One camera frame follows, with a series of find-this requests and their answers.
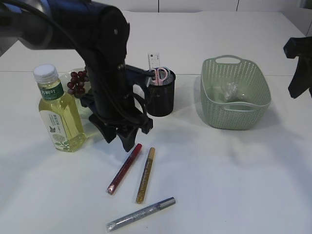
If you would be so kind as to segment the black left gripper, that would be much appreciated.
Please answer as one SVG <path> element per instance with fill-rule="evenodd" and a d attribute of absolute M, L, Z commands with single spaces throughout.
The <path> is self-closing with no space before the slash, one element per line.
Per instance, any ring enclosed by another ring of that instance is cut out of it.
<path fill-rule="evenodd" d="M 120 100 L 112 94 L 107 97 L 85 94 L 80 98 L 80 103 L 82 107 L 90 109 L 92 114 L 89 121 L 101 132 L 106 142 L 110 143 L 118 135 L 126 152 L 134 147 L 138 128 L 145 134 L 153 128 L 153 120 L 147 116 L 144 99 L 137 94 L 126 95 Z"/>

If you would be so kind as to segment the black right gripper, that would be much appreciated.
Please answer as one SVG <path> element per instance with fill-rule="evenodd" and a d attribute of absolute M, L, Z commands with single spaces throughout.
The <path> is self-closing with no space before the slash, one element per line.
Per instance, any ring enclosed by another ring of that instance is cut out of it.
<path fill-rule="evenodd" d="M 312 38 L 290 38 L 283 47 L 288 59 L 299 57 L 295 74 L 288 86 L 290 96 L 297 98 L 306 90 L 312 94 Z"/>

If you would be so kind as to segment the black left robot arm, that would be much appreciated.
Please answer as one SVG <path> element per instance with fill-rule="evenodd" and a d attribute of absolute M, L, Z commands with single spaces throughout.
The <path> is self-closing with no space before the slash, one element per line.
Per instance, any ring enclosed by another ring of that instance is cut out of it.
<path fill-rule="evenodd" d="M 138 130 L 153 121 L 145 100 L 133 91 L 147 88 L 153 73 L 126 65 L 130 25 L 115 6 L 92 0 L 3 0 L 0 34 L 17 38 L 31 50 L 75 50 L 83 59 L 91 94 L 81 104 L 107 142 L 119 137 L 124 150 L 135 144 Z"/>

